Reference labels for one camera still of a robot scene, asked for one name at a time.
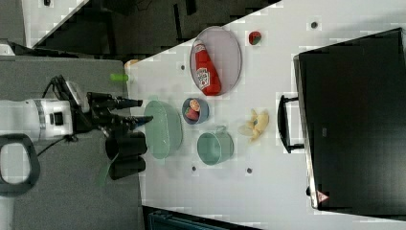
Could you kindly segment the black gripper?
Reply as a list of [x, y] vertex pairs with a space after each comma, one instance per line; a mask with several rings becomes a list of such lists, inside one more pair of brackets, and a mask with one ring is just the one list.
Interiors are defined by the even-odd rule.
[[[116, 116], [110, 112], [109, 106], [115, 100], [111, 94], [87, 92], [86, 102], [89, 105], [87, 112], [77, 109], [73, 115], [73, 131], [75, 134], [90, 132], [94, 129], [129, 131], [144, 126], [153, 120], [152, 116]], [[142, 100], [118, 99], [116, 108], [124, 109], [141, 106]]]

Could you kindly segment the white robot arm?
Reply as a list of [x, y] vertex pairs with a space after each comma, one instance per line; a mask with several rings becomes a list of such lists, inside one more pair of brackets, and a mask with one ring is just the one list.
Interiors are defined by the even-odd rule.
[[114, 109], [142, 105], [141, 100], [89, 92], [85, 97], [61, 94], [58, 99], [1, 102], [1, 230], [11, 230], [14, 201], [40, 177], [35, 144], [73, 139], [98, 129], [106, 136], [116, 128], [133, 130], [150, 116], [122, 116]]

